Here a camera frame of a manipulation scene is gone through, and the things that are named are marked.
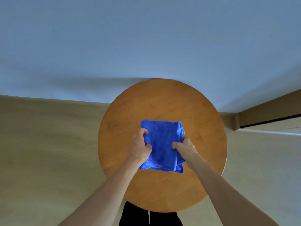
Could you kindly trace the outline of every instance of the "person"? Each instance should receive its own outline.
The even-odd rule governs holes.
[[[152,146],[144,143],[144,133],[148,134],[148,130],[140,128],[138,133],[133,135],[125,162],[59,226],[113,224],[131,179],[151,153]],[[183,143],[173,142],[172,148],[179,151],[187,166],[196,173],[224,226],[279,226],[229,185],[198,154],[188,137],[184,138]],[[150,221],[146,213],[147,210],[126,202],[119,225],[160,225],[159,219],[169,219],[173,222],[162,222],[162,225],[182,225],[176,213],[153,213],[154,220],[150,213]]]

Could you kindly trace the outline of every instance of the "left hand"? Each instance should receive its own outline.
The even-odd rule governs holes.
[[[133,135],[133,141],[130,146],[126,161],[129,163],[136,163],[137,167],[140,167],[151,154],[152,146],[150,144],[145,145],[143,134],[148,134],[148,130],[140,128],[138,134]]]

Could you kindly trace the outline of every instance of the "right hand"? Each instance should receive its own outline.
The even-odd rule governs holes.
[[[184,137],[183,143],[173,142],[172,148],[177,149],[183,159],[186,160],[187,166],[193,170],[193,161],[200,158],[199,153],[188,137]]]

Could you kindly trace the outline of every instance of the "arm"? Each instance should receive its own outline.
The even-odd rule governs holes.
[[[59,226],[111,226],[113,224],[131,179],[151,153],[152,146],[149,144],[145,146],[143,133],[148,134],[148,130],[140,128],[138,134],[134,134],[126,161],[116,173]]]
[[[213,170],[188,137],[183,143],[173,142],[172,148],[179,151],[188,167],[197,174],[224,226],[279,226]]]

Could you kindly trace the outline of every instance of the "folded towel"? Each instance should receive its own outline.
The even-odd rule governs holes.
[[[185,135],[185,131],[181,122],[144,120],[141,121],[141,128],[146,128],[149,132],[149,134],[143,134],[143,137],[145,145],[152,145],[152,152],[140,169],[183,173],[185,160],[171,146],[174,141],[183,142],[182,136]]]

